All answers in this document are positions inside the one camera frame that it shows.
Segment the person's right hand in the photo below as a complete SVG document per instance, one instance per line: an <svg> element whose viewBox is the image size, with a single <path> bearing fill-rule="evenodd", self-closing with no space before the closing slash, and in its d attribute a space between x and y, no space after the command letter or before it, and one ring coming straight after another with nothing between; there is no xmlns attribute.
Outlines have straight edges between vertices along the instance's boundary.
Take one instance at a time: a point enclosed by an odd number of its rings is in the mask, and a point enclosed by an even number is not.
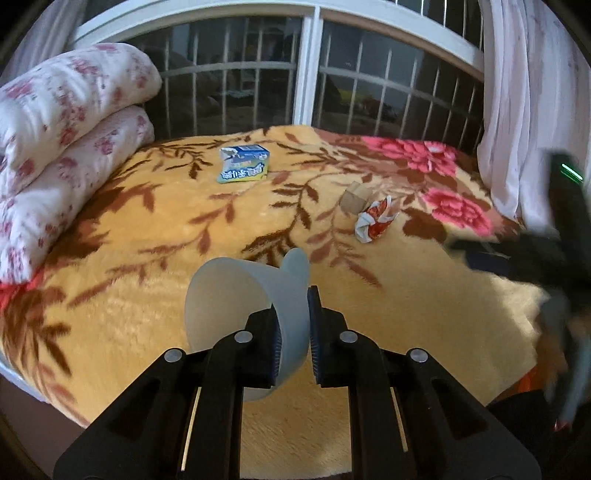
<svg viewBox="0 0 591 480"><path fill-rule="evenodd" d="M552 333L542 313L536 317L539 336L536 340L537 370L534 383L543 391L546 400L552 395L558 378L569 371L563 351L562 341L556 333Z"/></svg>

